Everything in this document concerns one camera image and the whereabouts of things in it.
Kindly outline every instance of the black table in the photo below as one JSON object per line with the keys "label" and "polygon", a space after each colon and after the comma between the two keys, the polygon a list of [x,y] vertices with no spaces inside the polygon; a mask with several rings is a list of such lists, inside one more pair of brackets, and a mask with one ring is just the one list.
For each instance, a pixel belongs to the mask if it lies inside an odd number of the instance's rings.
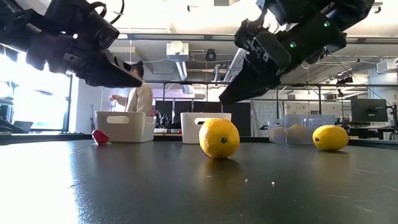
{"label": "black table", "polygon": [[0,147],[0,223],[397,223],[398,151],[180,142]]}

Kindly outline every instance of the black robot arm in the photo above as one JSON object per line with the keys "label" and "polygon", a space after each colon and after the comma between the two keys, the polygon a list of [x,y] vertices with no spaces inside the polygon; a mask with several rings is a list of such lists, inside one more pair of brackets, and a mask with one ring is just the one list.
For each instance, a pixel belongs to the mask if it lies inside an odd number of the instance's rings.
{"label": "black robot arm", "polygon": [[[102,13],[96,7],[103,7]],[[0,0],[0,49],[13,60],[26,52],[34,68],[43,70],[47,63],[51,72],[75,73],[91,86],[141,86],[129,75],[131,66],[108,50],[119,31],[105,14],[101,2],[52,0],[43,16],[33,9],[14,11]]]}
{"label": "black robot arm", "polygon": [[[346,46],[344,30],[366,18],[374,0],[257,0],[262,13],[246,19],[235,33],[235,45],[246,50],[243,68],[220,95],[223,104],[265,94],[281,76],[302,62],[317,62]],[[263,28],[270,11],[280,25],[295,24],[273,34]]]}

